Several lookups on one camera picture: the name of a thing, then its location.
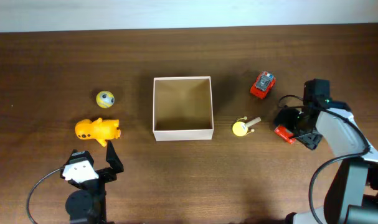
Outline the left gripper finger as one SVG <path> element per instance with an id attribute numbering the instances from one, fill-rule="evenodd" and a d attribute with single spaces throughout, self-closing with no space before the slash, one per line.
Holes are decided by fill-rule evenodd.
<path id="1" fill-rule="evenodd" d="M 68 158 L 67 162 L 65 163 L 65 165 L 70 165 L 70 164 L 74 164 L 74 163 L 82 162 L 82 161 L 88 161 L 91 166 L 94 164 L 93 157 L 88 151 L 78 152 L 77 150 L 74 149 L 70 157 Z"/>
<path id="2" fill-rule="evenodd" d="M 124 171 L 123 163 L 120 161 L 110 140 L 107 141 L 106 161 L 115 173 L 121 173 Z"/>

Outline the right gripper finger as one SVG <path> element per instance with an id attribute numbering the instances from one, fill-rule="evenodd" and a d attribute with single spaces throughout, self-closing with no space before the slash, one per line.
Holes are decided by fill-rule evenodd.
<path id="1" fill-rule="evenodd" d="M 283 126 L 293 134 L 299 134 L 298 117 L 300 111 L 297 109 L 281 109 L 273 120 L 274 126 L 277 128 Z"/>
<path id="2" fill-rule="evenodd" d="M 318 133 L 306 133 L 296 137 L 296 139 L 310 150 L 315 150 L 323 136 Z"/>

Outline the red toy fire truck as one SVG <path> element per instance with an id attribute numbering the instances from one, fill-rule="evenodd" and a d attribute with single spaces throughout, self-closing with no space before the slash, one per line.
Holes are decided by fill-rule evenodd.
<path id="1" fill-rule="evenodd" d="M 294 138 L 294 134 L 282 125 L 277 126 L 274 129 L 274 133 L 286 142 L 288 142 L 289 144 L 293 144 L 296 141 L 296 139 Z"/>

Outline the red toy police car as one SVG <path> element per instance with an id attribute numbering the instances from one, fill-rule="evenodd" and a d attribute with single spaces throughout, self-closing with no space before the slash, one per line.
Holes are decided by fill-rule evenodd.
<path id="1" fill-rule="evenodd" d="M 268 95 L 268 92 L 273 88 L 275 82 L 276 78 L 274 75 L 267 71 L 263 71 L 252 85 L 250 93 L 259 99 L 264 99 Z"/>

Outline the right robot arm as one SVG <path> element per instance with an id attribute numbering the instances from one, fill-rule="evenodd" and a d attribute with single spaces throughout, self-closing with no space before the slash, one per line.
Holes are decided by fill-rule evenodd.
<path id="1" fill-rule="evenodd" d="M 314 150 L 325 139 L 334 158 L 314 172 L 308 189 L 309 211 L 290 213 L 285 223 L 378 223 L 378 151 L 357 127 L 350 107 L 330 96 L 330 82 L 305 82 L 301 106 L 284 106 L 274 120 L 275 133 L 292 144 Z M 339 169 L 321 207 L 314 207 L 319 173 L 334 163 Z"/>

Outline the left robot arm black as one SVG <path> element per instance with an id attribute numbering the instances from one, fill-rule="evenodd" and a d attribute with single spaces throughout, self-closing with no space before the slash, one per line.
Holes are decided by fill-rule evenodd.
<path id="1" fill-rule="evenodd" d="M 95 170 L 94 160 L 88 151 L 72 151 L 62 168 L 60 177 L 77 188 L 65 203 L 70 223 L 107 224 L 105 184 L 117 179 L 124 171 L 112 142 L 106 142 L 106 158 L 109 166 Z"/>

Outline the orange toy dog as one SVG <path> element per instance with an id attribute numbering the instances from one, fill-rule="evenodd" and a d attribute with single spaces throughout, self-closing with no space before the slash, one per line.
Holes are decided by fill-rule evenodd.
<path id="1" fill-rule="evenodd" d="M 95 121 L 84 119 L 75 125 L 75 134 L 81 140 L 96 140 L 106 147 L 109 140 L 121 137 L 120 122 L 118 119 L 102 119 Z"/>

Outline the yellow wooden rattle drum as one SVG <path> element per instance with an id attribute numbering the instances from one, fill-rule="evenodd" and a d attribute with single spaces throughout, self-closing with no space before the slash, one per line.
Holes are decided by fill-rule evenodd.
<path id="1" fill-rule="evenodd" d="M 246 116 L 239 118 L 232 126 L 232 132 L 238 136 L 243 137 L 250 133 L 254 133 L 255 129 L 252 126 L 256 125 L 261 121 L 261 117 L 254 118 L 249 120 Z"/>

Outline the white cardboard box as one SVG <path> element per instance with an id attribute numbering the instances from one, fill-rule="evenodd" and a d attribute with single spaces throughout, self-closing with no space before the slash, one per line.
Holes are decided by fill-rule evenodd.
<path id="1" fill-rule="evenodd" d="M 211 77 L 157 77 L 153 80 L 155 140 L 211 140 L 213 133 Z"/>

